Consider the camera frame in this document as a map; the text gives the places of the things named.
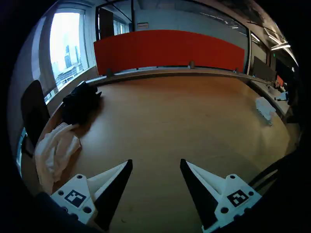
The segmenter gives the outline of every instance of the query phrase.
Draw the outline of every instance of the sky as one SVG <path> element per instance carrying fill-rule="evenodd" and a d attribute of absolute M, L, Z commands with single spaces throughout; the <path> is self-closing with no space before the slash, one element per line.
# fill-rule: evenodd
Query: sky
<path fill-rule="evenodd" d="M 79 51 L 79 13 L 56 13 L 53 18 L 50 35 L 51 63 L 58 63 L 58 69 L 66 68 L 66 45 L 78 46 Z"/>

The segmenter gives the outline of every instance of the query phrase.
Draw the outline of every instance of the skyscraper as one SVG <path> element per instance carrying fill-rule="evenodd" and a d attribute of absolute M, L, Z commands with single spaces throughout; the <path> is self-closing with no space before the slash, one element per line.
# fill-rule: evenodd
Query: skyscraper
<path fill-rule="evenodd" d="M 75 46 L 75 55 L 77 56 L 77 62 L 79 62 L 78 46 Z"/>
<path fill-rule="evenodd" d="M 65 56 L 65 63 L 66 63 L 66 68 L 69 68 L 71 67 L 71 60 L 70 60 L 70 56 L 69 55 L 66 55 Z"/>
<path fill-rule="evenodd" d="M 71 60 L 70 60 L 69 45 L 66 46 L 65 63 L 66 63 L 66 68 L 69 68 L 72 65 Z"/>

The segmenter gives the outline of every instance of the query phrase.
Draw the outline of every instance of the red partition panel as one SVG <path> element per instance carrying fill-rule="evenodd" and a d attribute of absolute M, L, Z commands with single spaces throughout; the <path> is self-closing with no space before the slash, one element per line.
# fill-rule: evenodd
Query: red partition panel
<path fill-rule="evenodd" d="M 100 75 L 147 67 L 181 66 L 194 61 L 208 66 L 243 71 L 244 49 L 215 37 L 177 30 L 148 30 L 107 37 L 94 42 Z"/>

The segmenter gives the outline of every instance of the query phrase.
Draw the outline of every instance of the chair backrest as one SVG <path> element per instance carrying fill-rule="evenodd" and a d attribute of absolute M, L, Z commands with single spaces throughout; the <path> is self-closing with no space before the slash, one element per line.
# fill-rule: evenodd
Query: chair backrest
<path fill-rule="evenodd" d="M 25 90 L 21 98 L 21 110 L 24 127 L 35 147 L 44 126 L 50 118 L 42 87 L 38 80 L 33 81 Z"/>

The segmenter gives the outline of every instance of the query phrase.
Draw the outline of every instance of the building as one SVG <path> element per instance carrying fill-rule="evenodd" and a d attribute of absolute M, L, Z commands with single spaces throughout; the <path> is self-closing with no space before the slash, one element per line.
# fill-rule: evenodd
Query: building
<path fill-rule="evenodd" d="M 71 59 L 70 59 L 70 53 L 69 53 L 69 45 L 66 46 L 65 63 L 66 63 L 66 68 L 69 68 L 72 66 Z"/>
<path fill-rule="evenodd" d="M 62 87 L 64 84 L 66 84 L 68 81 L 76 77 L 82 71 L 83 71 L 82 63 L 72 65 L 63 70 L 63 72 L 60 73 L 55 79 L 57 88 Z"/>
<path fill-rule="evenodd" d="M 65 63 L 66 63 L 66 68 L 69 68 L 71 67 L 71 60 L 70 60 L 70 56 L 69 55 L 66 55 L 65 56 Z"/>
<path fill-rule="evenodd" d="M 77 57 L 77 62 L 79 62 L 78 46 L 75 46 L 75 55 Z"/>
<path fill-rule="evenodd" d="M 53 64 L 52 64 L 52 70 L 53 70 L 54 76 L 59 75 L 60 71 L 59 71 L 58 63 L 57 63 L 57 62 L 53 62 Z"/>

